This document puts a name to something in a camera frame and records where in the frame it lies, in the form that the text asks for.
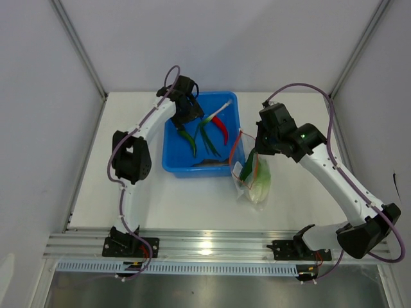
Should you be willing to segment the small green toy pepper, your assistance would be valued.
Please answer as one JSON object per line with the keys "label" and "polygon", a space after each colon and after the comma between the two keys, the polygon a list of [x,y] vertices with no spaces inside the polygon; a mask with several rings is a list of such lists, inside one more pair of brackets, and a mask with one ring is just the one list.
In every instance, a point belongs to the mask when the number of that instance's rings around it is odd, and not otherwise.
{"label": "small green toy pepper", "polygon": [[177,130],[177,132],[180,135],[180,137],[182,137],[184,140],[186,140],[189,143],[192,156],[196,158],[197,157],[197,145],[196,145],[194,138],[192,138],[192,136],[190,136],[190,134],[185,129]]}

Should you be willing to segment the red toy chili pepper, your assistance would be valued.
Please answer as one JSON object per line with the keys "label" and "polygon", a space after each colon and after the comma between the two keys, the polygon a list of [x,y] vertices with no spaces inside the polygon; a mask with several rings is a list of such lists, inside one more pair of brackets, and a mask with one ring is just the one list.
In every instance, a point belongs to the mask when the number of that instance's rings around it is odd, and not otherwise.
{"label": "red toy chili pepper", "polygon": [[227,130],[227,127],[225,126],[225,124],[218,118],[218,116],[214,116],[212,118],[212,122],[214,125],[216,125],[218,127],[218,129],[222,132],[223,134],[223,143],[226,146],[228,144],[229,141],[229,132]]}

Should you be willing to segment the dark green toy cucumber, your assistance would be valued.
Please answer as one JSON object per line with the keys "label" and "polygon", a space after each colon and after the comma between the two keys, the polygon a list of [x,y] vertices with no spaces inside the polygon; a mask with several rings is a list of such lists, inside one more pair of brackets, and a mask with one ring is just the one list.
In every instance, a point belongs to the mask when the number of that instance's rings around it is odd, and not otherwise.
{"label": "dark green toy cucumber", "polygon": [[247,178],[254,172],[255,168],[258,165],[258,155],[256,150],[253,148],[245,162],[243,169],[241,170],[239,179],[242,182],[246,182]]}

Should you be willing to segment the clear zip bag orange zipper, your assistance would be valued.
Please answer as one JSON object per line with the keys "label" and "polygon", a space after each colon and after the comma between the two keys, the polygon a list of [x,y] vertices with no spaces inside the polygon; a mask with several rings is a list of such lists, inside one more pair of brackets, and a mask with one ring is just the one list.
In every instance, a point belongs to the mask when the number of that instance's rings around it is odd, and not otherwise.
{"label": "clear zip bag orange zipper", "polygon": [[[231,171],[231,176],[234,181],[234,185],[237,191],[237,199],[246,200],[249,205],[254,208],[255,210],[262,211],[265,208],[267,203],[267,198],[258,204],[253,204],[248,197],[249,192],[249,185],[246,182],[242,182],[239,179],[241,170],[243,169],[246,159],[250,153],[250,151],[254,148],[255,145],[255,138],[247,133],[245,133],[242,129],[239,130],[239,134],[232,146],[230,155],[229,155],[229,167]],[[263,158],[261,155],[258,155],[258,160]]]}

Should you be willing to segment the grey toy fish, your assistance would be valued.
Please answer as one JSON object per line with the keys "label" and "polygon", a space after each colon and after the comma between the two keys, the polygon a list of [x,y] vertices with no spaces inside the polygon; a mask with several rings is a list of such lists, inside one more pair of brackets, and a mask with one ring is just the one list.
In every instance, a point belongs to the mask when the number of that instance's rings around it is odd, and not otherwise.
{"label": "grey toy fish", "polygon": [[192,167],[220,167],[228,166],[229,159],[225,160],[216,160],[216,159],[204,159],[199,163],[193,164]]}

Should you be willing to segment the toy napa cabbage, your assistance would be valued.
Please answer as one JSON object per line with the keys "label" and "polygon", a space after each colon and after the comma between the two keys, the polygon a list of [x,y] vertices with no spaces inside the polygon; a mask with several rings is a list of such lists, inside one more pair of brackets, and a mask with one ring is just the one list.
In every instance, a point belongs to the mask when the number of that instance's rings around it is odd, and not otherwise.
{"label": "toy napa cabbage", "polygon": [[248,197],[253,204],[261,203],[266,199],[271,185],[271,173],[265,159],[258,160],[257,167],[247,177],[247,184],[250,187]]}

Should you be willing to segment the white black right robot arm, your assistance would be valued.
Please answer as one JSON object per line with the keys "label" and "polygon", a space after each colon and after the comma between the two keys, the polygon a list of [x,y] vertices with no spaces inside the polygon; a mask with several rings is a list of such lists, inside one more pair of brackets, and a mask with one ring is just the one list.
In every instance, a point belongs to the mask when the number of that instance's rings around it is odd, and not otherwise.
{"label": "white black right robot arm", "polygon": [[384,204],[329,153],[320,130],[306,123],[297,126],[282,103],[263,103],[255,150],[262,155],[282,154],[310,172],[342,209],[347,220],[334,225],[304,227],[294,237],[293,251],[307,259],[317,250],[341,249],[355,259],[371,254],[393,231],[401,210]]}

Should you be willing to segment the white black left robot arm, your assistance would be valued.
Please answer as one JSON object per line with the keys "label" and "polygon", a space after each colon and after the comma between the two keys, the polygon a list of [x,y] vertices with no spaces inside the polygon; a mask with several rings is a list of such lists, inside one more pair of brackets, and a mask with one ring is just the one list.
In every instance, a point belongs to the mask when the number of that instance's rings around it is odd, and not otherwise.
{"label": "white black left robot arm", "polygon": [[120,198],[119,218],[107,240],[110,247],[117,248],[124,256],[131,257],[139,250],[139,224],[128,224],[125,215],[132,211],[136,184],[150,173],[152,160],[148,146],[160,126],[170,120],[177,133],[189,142],[192,154],[197,154],[195,140],[184,127],[204,116],[197,102],[198,94],[193,94],[193,90],[198,90],[195,81],[187,76],[176,77],[171,85],[157,91],[153,107],[132,129],[116,131],[112,137],[107,175],[110,181],[120,185]]}

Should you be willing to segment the blue plastic bin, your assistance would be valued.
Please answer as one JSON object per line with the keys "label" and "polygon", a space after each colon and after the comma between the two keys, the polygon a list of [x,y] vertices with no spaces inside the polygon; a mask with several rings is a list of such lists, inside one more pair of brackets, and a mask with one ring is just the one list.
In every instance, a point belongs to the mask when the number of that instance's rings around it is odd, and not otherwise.
{"label": "blue plastic bin", "polygon": [[189,143],[180,137],[177,129],[169,120],[164,125],[162,167],[177,178],[230,176],[229,165],[220,167],[192,167],[192,165],[204,159],[225,160],[229,158],[232,146],[240,130],[237,96],[235,93],[228,91],[201,92],[197,97],[197,101],[204,111],[205,117],[217,111],[224,103],[231,102],[228,107],[217,115],[229,132],[228,144],[224,145],[223,134],[216,125],[213,123],[207,124],[205,132],[218,152],[217,155],[213,155],[211,150],[205,148],[202,136],[199,133],[195,133],[198,123],[201,122],[200,119],[195,119],[184,125],[185,130],[194,138],[197,145],[197,157],[194,158]]}

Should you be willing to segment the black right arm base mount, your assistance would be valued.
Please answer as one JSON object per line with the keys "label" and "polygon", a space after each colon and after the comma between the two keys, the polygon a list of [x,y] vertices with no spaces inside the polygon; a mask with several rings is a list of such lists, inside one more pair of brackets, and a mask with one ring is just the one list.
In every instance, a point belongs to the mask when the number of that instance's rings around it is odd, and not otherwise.
{"label": "black right arm base mount", "polygon": [[304,227],[292,239],[273,240],[266,247],[272,251],[276,261],[331,261],[329,250],[311,250],[302,240],[304,233],[314,226],[311,224]]}

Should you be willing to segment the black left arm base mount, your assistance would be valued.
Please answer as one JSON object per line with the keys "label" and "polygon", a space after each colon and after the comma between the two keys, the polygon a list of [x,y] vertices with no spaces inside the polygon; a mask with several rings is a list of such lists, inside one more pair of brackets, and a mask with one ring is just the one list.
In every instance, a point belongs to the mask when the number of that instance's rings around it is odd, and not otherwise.
{"label": "black left arm base mount", "polygon": [[121,232],[116,227],[110,229],[109,235],[104,240],[101,254],[103,257],[116,258],[149,258],[150,256],[146,244],[129,232]]}

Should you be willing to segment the aluminium frame rail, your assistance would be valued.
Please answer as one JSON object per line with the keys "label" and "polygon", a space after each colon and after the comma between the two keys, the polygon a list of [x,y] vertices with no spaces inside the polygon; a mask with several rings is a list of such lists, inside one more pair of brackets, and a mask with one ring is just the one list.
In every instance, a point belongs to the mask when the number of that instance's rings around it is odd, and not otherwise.
{"label": "aluminium frame rail", "polygon": [[[167,230],[140,231],[160,239],[158,260],[191,262],[259,262],[273,258],[273,240],[288,240],[294,231]],[[43,257],[100,259],[107,229],[68,230],[51,234]]]}

